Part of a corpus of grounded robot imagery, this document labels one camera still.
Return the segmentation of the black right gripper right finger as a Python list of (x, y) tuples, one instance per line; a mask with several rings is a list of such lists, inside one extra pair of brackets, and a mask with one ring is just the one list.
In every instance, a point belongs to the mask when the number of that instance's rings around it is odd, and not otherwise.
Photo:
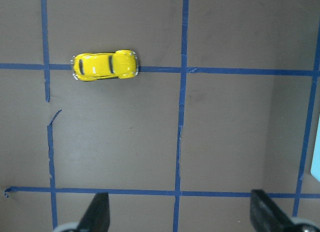
[(292, 220), (263, 191), (251, 190), (250, 222), (256, 232), (295, 232)]

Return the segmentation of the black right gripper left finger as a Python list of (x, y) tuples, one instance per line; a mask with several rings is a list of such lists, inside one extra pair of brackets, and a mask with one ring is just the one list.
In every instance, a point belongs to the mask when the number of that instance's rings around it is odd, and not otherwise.
[(80, 220), (77, 232), (107, 232), (110, 227), (110, 205), (108, 193), (97, 193), (84, 216)]

